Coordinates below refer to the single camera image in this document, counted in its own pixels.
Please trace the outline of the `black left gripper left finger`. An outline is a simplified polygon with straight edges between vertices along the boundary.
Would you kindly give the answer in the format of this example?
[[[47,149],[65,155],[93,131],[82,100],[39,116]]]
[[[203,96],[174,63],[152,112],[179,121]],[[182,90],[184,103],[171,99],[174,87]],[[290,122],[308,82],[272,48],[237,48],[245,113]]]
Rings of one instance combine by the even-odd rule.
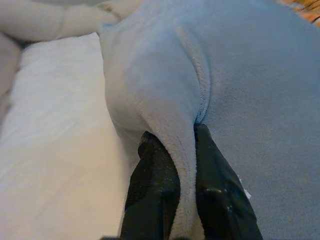
[[[138,147],[140,160],[129,182],[120,238],[167,240],[180,201],[175,164],[161,141],[145,132]]]

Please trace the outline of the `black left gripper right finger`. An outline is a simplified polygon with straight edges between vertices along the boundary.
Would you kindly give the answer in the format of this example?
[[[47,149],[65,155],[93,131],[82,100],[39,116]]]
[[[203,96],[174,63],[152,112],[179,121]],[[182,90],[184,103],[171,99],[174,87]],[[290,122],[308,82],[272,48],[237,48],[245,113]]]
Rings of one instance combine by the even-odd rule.
[[[207,240],[261,240],[257,218],[235,171],[204,124],[194,125],[196,207]]]

